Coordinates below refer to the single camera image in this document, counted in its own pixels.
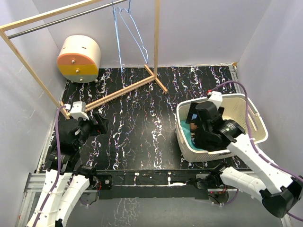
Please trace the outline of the teal t-shirt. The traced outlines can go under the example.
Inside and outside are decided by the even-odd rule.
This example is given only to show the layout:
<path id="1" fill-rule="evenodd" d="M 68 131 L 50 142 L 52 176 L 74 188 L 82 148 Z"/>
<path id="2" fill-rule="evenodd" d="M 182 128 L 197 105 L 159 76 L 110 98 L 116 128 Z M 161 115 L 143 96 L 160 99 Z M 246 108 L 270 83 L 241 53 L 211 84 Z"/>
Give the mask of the teal t-shirt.
<path id="1" fill-rule="evenodd" d="M 182 127 L 183 133 L 185 135 L 186 141 L 188 142 L 189 146 L 193 149 L 193 150 L 197 150 L 197 151 L 203 151 L 203 149 L 200 148 L 196 148 L 194 142 L 191 139 L 191 131 L 190 131 L 190 124 L 187 124 L 185 120 L 180 121 L 180 125 Z"/>

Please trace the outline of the black printed t-shirt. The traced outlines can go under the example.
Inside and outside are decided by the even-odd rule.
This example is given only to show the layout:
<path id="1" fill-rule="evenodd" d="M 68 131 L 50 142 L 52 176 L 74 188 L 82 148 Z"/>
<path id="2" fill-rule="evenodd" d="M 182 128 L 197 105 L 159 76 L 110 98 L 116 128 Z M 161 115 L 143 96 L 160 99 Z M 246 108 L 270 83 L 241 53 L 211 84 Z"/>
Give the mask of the black printed t-shirt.
<path id="1" fill-rule="evenodd" d="M 220 134 L 206 132 L 195 123 L 190 123 L 191 141 L 196 149 L 219 151 L 226 149 Z"/>

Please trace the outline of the light blue wire hanger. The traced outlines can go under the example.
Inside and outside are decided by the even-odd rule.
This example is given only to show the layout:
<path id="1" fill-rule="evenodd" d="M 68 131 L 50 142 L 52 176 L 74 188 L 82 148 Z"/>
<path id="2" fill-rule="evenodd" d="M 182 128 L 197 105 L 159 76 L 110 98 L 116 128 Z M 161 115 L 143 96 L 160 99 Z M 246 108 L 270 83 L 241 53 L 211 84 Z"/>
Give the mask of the light blue wire hanger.
<path id="1" fill-rule="evenodd" d="M 117 7 L 117 12 L 121 18 L 123 24 L 125 25 L 127 31 L 130 33 L 130 36 L 134 40 L 136 46 L 138 47 L 145 64 L 149 63 L 149 53 L 147 48 L 144 45 L 142 36 L 140 34 L 139 28 L 136 24 L 135 19 L 132 16 L 132 1 L 127 0 L 127 7 Z"/>
<path id="2" fill-rule="evenodd" d="M 115 31 L 116 31 L 116 41 L 117 41 L 117 50 L 118 50 L 120 71 L 121 71 L 121 74 L 122 74 L 123 73 L 123 66 L 122 66 L 122 58 L 121 58 L 121 50 L 120 50 L 120 39 L 119 39 L 119 31 L 118 31 L 117 14 L 116 14 L 116 8 L 114 7 L 113 0 L 111 1 L 111 3 L 112 3 L 112 12 L 113 12 L 114 24 L 115 24 Z"/>

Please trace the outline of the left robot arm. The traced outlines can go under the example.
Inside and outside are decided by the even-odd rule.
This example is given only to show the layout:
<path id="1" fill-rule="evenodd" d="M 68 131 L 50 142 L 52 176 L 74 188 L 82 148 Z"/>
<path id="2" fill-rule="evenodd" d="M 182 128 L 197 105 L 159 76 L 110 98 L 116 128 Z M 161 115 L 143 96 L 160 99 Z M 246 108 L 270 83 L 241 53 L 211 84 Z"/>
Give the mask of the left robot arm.
<path id="1" fill-rule="evenodd" d="M 79 120 L 75 129 L 59 134 L 55 125 L 56 142 L 46 162 L 43 188 L 28 227 L 64 227 L 84 191 L 98 183 L 96 169 L 76 164 L 81 147 L 89 137 L 106 134 L 108 119 L 93 112 L 87 120 Z"/>

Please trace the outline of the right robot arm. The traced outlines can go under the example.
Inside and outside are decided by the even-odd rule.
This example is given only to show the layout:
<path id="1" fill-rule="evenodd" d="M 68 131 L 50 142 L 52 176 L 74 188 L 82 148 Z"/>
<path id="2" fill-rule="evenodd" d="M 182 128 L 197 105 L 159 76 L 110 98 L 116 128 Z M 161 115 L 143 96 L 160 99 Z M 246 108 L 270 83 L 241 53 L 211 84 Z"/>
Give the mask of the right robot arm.
<path id="1" fill-rule="evenodd" d="M 303 195 L 302 176 L 275 164 L 256 147 L 251 134 L 234 120 L 224 120 L 223 112 L 223 107 L 217 107 L 211 101 L 191 103 L 187 123 L 191 125 L 194 146 L 206 151 L 226 148 L 244 161 L 257 177 L 220 164 L 207 179 L 218 188 L 225 184 L 236 187 L 261 201 L 275 217 L 284 217 Z"/>

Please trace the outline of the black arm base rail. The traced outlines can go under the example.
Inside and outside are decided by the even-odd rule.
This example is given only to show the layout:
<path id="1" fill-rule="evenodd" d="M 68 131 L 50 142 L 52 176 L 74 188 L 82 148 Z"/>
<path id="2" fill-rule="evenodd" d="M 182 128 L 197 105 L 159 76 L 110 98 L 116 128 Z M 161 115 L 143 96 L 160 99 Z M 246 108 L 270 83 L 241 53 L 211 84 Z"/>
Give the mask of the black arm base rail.
<path id="1" fill-rule="evenodd" d="M 229 186 L 205 183 L 208 169 L 98 170 L 100 181 L 85 190 L 99 200 L 120 198 L 195 198 L 227 201 Z"/>

